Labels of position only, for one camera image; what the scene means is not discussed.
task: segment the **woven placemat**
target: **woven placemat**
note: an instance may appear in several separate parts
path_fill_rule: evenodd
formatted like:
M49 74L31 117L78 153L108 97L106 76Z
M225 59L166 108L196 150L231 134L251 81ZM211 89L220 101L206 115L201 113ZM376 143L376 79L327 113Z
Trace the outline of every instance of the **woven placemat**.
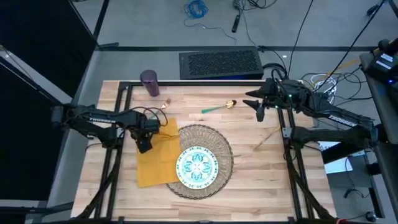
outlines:
M182 150L201 146L210 150L218 161L218 174L215 181L204 189L190 189L181 182L167 184L176 195L188 199L203 199L219 192L230 180L234 167L231 146L225 137L215 129L193 124L180 128L180 145Z

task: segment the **gold fork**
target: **gold fork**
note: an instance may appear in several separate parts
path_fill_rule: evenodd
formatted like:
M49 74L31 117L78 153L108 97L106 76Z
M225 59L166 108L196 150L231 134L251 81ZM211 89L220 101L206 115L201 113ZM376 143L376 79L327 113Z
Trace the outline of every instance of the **gold fork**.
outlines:
M164 102L164 104L160 107L160 110L166 109L169 106L169 104L171 103L171 101L172 101L172 99L168 98L166 100L166 102ZM155 117L155 115L159 114L160 110L157 110L155 114L153 114L151 117L149 117L149 119L152 119Z

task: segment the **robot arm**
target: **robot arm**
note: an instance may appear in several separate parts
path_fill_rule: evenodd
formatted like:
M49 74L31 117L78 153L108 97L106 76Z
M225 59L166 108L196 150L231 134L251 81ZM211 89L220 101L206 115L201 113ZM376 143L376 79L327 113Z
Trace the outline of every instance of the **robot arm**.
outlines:
M351 127L346 131L307 130L302 127L287 128L285 136L294 144L303 147L309 141L339 141L365 148L377 142L377 129L371 118L331 105L324 93L314 93L297 80L278 81L267 78L260 89L246 93L248 96L262 98L261 103L244 100L256 110L258 121L263 121L264 110L269 108L292 109L313 118L328 118Z
M152 149L150 140L153 134L159 133L160 126L158 120L147 119L143 113L133 110L116 113L96 109L94 105L63 105L54 107L52 111L54 126L72 128L84 136L95 136L103 143L103 147L118 147L120 139L116 128L102 128L91 122L117 124L130 131L141 153Z

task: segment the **plate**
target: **plate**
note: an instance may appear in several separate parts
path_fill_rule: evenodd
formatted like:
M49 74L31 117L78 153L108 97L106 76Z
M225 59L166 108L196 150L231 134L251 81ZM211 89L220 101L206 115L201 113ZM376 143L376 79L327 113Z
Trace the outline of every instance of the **plate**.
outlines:
M190 147L177 159L176 171L183 185L190 189L204 189L217 177L217 158L207 148Z

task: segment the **butcher block tabletop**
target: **butcher block tabletop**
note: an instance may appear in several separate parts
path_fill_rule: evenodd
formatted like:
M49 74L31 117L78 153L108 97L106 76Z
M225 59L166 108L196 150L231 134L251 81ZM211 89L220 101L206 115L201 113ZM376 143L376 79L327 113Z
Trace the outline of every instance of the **butcher block tabletop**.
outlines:
M119 81L103 82L97 108L114 111L118 86ZM221 191L202 200L181 198L164 184L140 189L136 180L136 144L127 134L113 220L123 216L125 220L131 221L287 221L287 217L295 216L277 111L266 110L264 121L257 122L256 112L242 102L256 100L246 96L245 92L257 90L259 86L170 85L159 88L160 95L151 97L143 86L134 86L130 108L160 108L170 98L172 101L164 111L168 118L177 119L179 128L189 124L202 124L219 131L228 140L233 151L232 177ZM236 106L201 113L203 109L223 105L228 100L236 100ZM295 114L295 123L296 126L306 128L313 126L312 118L302 113ZM265 138L267 139L264 143L256 148ZM98 140L92 140L89 144L96 142ZM72 217L79 215L98 191L105 154L106 149L100 144L87 149ZM320 152L305 147L302 149L302 156L310 190L330 214L335 216ZM104 197L102 217L106 214L109 189ZM299 197L303 216L306 217L301 191Z

